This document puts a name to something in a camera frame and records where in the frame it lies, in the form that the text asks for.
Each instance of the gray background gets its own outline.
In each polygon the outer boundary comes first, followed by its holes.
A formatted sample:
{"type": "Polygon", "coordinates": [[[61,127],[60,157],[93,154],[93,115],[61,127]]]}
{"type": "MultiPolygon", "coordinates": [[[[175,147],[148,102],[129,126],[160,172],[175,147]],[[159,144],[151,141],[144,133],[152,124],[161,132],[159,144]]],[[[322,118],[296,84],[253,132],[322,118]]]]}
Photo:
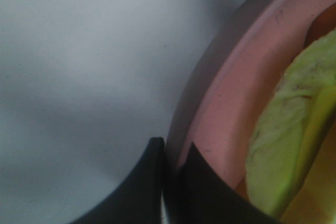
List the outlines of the gray background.
{"type": "Polygon", "coordinates": [[[166,137],[244,0],[0,0],[0,223],[65,223],[166,137]]]}

